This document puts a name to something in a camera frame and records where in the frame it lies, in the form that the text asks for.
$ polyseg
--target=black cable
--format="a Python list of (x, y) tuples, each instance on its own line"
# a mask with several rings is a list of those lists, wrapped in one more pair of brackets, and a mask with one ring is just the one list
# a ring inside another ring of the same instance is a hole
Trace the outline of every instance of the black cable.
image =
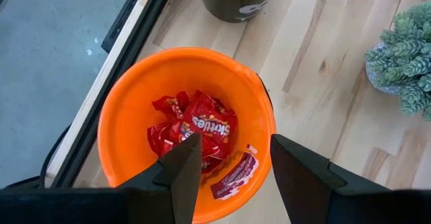
[(59, 147), (61, 141), (65, 137), (66, 133), (69, 131), (70, 125), (66, 127), (66, 129), (61, 133), (60, 137), (57, 139), (57, 141), (54, 143), (53, 148), (49, 151), (48, 155), (45, 158), (45, 161), (43, 162), (42, 169), (40, 169), (40, 184), (39, 188), (45, 188), (45, 178), (46, 178), (46, 171), (48, 169), (48, 164), (51, 161), (51, 158), (53, 157), (55, 151), (57, 150), (57, 147)]

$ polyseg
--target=floor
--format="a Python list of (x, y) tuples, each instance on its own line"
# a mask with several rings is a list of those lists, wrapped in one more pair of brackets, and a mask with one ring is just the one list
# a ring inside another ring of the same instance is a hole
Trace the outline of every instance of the floor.
[(0, 6), (0, 188), (37, 176), (79, 110), (125, 0), (5, 0)]
[[(278, 133), (388, 188), (430, 189), (431, 123), (403, 116), (364, 72), (379, 33), (420, 1), (270, 0), (253, 20), (229, 24), (201, 0), (170, 0), (140, 57), (176, 46), (220, 51), (259, 73)], [(75, 185), (107, 186), (97, 145)], [(289, 223), (273, 173), (218, 223)]]

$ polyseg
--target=black frame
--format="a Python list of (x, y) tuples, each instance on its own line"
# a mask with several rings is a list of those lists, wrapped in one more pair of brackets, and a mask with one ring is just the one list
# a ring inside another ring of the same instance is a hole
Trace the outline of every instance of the black frame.
[[(119, 57), (116, 59), (111, 72), (109, 73), (92, 108), (90, 109), (89, 114), (84, 120), (84, 123), (79, 130), (64, 162), (62, 163), (59, 172), (55, 176), (51, 188), (72, 187), (79, 171), (81, 170), (82, 165), (88, 156), (88, 153), (97, 139), (97, 128), (100, 111), (102, 110), (103, 103), (110, 89), (119, 79), (119, 77), (137, 60), (142, 46), (148, 39), (148, 36), (150, 35), (152, 28), (157, 22), (157, 19), (167, 1), (168, 0), (148, 0), (147, 5), (143, 9), (142, 14), (139, 16), (137, 23), (133, 27), (124, 47), (120, 52)], [(136, 0), (127, 0), (126, 3), (134, 4), (135, 2)], [(128, 9), (124, 9), (122, 12), (129, 13), (130, 11)], [(117, 19), (116, 23), (121, 23), (124, 21), (123, 15), (119, 17), (122, 19)]]

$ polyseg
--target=plant pot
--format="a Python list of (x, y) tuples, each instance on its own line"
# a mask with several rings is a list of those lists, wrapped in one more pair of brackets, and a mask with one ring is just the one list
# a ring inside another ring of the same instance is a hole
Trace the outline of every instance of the plant pot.
[[(383, 42), (379, 43), (375, 48), (382, 48), (385, 44)], [(379, 91), (391, 94), (391, 95), (399, 95), (401, 92), (401, 85), (394, 85), (394, 86), (388, 86), (388, 87), (379, 87), (376, 85), (376, 81), (380, 79), (381, 77), (384, 77), (382, 73), (375, 73), (370, 70), (370, 62), (365, 62), (365, 71), (368, 79), (370, 80), (372, 86)]]

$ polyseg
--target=red candy wrapper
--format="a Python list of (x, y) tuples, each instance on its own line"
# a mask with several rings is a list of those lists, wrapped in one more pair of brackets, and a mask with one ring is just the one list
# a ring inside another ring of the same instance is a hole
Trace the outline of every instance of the red candy wrapper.
[(169, 152), (193, 133), (202, 134), (202, 172), (207, 173), (231, 152), (229, 134), (237, 124), (235, 112), (227, 110), (219, 99), (196, 91), (190, 101), (185, 91), (176, 97), (163, 96), (153, 102), (168, 121), (148, 128), (150, 147), (157, 156)]

